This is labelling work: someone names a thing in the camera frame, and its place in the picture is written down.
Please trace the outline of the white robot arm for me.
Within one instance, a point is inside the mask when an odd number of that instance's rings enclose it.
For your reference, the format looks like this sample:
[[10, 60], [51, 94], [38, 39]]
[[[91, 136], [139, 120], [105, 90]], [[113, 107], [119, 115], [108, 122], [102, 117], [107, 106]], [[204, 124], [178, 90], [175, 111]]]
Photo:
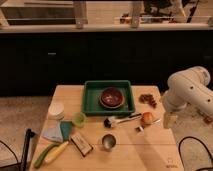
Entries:
[[173, 126], [178, 118], [177, 113], [188, 104], [194, 105], [213, 119], [213, 90], [207, 87], [210, 80], [209, 71], [201, 66], [178, 71], [168, 78], [168, 90], [162, 96], [165, 129]]

